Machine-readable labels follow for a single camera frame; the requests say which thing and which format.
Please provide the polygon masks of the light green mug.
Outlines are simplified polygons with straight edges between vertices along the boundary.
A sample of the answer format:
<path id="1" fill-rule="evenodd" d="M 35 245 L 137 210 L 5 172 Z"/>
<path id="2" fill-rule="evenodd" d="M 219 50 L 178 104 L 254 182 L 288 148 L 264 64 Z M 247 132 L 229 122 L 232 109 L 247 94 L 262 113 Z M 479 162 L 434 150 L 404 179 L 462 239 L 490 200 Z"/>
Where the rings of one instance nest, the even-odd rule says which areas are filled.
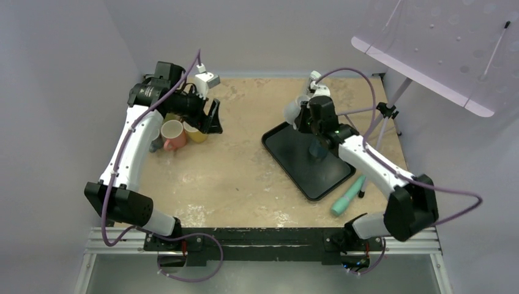
<path id="1" fill-rule="evenodd" d="M 166 123 L 167 121 L 179 120 L 179 119 L 180 119 L 180 117 L 178 115 L 175 115 L 174 113 L 167 113 L 166 116 L 164 117 L 163 122 Z"/>

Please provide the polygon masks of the blue grey mug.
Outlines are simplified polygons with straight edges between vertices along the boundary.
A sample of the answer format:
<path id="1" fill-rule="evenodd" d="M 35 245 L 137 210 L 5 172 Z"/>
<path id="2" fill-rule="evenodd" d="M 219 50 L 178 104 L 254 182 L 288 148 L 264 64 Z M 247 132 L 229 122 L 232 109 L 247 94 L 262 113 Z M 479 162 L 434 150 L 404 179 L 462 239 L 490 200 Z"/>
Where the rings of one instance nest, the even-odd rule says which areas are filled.
<path id="1" fill-rule="evenodd" d="M 150 153 L 155 153 L 156 151 L 160 150 L 163 148 L 163 138 L 161 136 L 161 133 L 159 130 L 157 130 L 155 132 L 155 137 L 154 139 L 151 141 L 151 144 L 149 146 L 149 152 Z"/>

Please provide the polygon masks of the pink mug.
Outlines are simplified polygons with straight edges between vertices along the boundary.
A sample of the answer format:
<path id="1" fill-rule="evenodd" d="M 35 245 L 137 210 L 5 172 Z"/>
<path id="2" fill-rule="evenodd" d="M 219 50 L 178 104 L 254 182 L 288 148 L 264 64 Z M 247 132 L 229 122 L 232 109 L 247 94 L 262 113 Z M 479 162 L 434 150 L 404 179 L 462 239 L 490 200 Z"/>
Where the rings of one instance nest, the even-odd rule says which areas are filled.
<path id="1" fill-rule="evenodd" d="M 163 148 L 165 151 L 175 151 L 187 144 L 183 123 L 178 120 L 169 120 L 163 123 L 160 134 L 163 138 Z"/>

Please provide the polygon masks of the light grey mug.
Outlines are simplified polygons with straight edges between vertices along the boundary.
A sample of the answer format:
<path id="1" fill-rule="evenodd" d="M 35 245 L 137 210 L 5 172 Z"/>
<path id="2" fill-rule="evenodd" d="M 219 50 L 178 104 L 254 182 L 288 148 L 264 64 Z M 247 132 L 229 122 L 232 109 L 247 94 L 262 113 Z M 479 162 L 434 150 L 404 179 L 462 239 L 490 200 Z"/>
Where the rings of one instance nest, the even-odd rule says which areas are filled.
<path id="1" fill-rule="evenodd" d="M 294 130 L 297 129 L 295 120 L 301 113 L 301 103 L 308 102 L 309 100 L 309 96 L 300 95 L 284 107 L 283 117 Z"/>

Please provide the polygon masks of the yellow mug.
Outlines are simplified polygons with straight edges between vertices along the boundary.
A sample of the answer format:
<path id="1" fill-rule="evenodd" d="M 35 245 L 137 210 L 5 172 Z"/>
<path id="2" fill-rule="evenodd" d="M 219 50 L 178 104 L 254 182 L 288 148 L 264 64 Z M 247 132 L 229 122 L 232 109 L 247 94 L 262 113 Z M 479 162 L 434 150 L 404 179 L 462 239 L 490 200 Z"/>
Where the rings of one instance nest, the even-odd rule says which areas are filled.
<path id="1" fill-rule="evenodd" d="M 207 140 L 208 134 L 204 134 L 197 128 L 192 127 L 189 123 L 183 122 L 184 130 L 189 139 L 195 143 L 203 143 Z"/>

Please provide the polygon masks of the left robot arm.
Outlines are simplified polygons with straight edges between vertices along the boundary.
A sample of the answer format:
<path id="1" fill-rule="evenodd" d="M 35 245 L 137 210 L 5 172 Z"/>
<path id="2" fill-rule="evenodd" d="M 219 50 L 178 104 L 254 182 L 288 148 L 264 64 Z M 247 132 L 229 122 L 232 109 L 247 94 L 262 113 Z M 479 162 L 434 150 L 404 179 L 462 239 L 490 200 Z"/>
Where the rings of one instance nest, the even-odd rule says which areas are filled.
<path id="1" fill-rule="evenodd" d="M 118 144 L 105 171 L 96 182 L 88 182 L 84 194 L 105 221 L 134 225 L 159 235 L 159 243 L 169 251 L 182 244 L 180 221 L 154 207 L 151 198 L 138 192 L 141 169 L 153 140 L 160 133 L 165 116 L 180 116 L 204 134 L 223 132 L 214 99 L 204 111 L 209 90 L 220 84 L 220 78 L 205 66 L 187 83 L 183 67 L 159 61 L 155 72 L 129 92 L 127 114 Z"/>

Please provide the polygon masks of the dark teal mug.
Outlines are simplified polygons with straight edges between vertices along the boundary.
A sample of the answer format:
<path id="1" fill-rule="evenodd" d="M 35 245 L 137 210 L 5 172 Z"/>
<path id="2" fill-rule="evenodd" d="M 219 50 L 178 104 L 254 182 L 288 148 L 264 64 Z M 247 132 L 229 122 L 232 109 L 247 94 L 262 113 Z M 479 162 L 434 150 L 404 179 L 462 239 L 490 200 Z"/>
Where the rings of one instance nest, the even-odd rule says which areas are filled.
<path id="1" fill-rule="evenodd" d="M 328 150 L 321 146 L 321 143 L 317 138 L 314 138 L 310 141 L 308 152 L 315 159 L 324 159 L 328 155 Z"/>

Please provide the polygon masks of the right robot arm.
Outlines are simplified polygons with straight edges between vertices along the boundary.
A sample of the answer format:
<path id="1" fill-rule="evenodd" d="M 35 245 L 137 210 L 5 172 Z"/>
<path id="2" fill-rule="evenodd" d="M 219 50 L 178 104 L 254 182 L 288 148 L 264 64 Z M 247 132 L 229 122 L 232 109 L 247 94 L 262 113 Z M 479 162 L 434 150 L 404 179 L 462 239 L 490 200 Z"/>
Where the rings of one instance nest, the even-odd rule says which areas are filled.
<path id="1" fill-rule="evenodd" d="M 372 148 L 358 131 L 340 123 L 329 96 L 302 96 L 294 119 L 296 130 L 313 134 L 336 158 L 360 170 L 387 199 L 381 213 L 365 213 L 347 222 L 343 243 L 358 249 L 372 237 L 391 236 L 404 242 L 439 218 L 433 181 L 400 169 Z"/>

